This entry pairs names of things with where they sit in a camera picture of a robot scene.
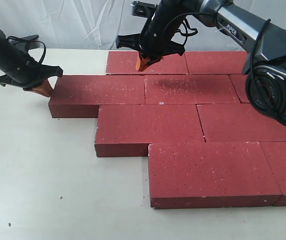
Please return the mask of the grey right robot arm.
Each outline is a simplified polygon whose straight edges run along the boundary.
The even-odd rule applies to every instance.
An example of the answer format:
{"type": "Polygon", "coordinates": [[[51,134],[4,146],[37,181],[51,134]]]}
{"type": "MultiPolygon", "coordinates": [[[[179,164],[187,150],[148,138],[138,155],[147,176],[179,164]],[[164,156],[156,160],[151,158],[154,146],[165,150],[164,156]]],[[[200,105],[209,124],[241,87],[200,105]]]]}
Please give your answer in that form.
{"type": "Polygon", "coordinates": [[[138,34],[120,35],[118,48],[138,52],[137,70],[159,62],[164,56],[185,52],[172,37],[185,28],[184,37],[197,34],[187,16],[216,28],[247,52],[243,67],[246,95],[259,113],[286,125],[286,30],[234,4],[231,0],[163,0],[159,4],[132,3],[132,14],[146,22],[138,34]]]}

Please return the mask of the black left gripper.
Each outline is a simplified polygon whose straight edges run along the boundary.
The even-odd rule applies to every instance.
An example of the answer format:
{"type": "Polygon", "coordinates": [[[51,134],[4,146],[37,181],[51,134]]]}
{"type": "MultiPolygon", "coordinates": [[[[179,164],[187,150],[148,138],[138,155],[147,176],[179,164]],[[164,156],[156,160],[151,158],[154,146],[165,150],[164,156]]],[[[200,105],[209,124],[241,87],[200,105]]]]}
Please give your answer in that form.
{"type": "Polygon", "coordinates": [[[35,94],[49,98],[53,88],[48,78],[62,76],[63,69],[60,66],[44,65],[29,59],[23,65],[16,66],[14,70],[0,76],[0,85],[18,87],[25,91],[31,90],[35,94]]]}

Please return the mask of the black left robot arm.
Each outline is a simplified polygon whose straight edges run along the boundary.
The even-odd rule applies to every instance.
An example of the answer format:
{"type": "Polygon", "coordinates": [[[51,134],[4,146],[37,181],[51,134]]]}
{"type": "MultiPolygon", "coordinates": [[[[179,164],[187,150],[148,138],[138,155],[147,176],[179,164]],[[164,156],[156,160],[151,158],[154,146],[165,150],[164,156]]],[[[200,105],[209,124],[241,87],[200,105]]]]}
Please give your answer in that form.
{"type": "Polygon", "coordinates": [[[39,35],[26,37],[6,36],[0,29],[0,85],[13,86],[27,92],[50,97],[53,88],[48,79],[62,77],[59,66],[43,64],[46,55],[45,43],[39,35]]]}

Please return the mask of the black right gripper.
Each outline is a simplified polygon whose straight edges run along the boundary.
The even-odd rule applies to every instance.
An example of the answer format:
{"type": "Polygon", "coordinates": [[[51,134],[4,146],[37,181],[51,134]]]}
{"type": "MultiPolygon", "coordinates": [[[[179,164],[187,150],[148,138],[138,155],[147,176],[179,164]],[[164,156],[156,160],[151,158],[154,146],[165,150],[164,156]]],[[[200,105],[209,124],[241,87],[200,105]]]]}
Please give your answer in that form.
{"type": "Polygon", "coordinates": [[[154,14],[146,18],[141,33],[120,35],[116,38],[117,48],[130,48],[139,52],[136,70],[143,72],[160,62],[163,56],[182,55],[185,48],[172,41],[172,37],[184,20],[185,7],[180,0],[162,0],[154,14]]]}

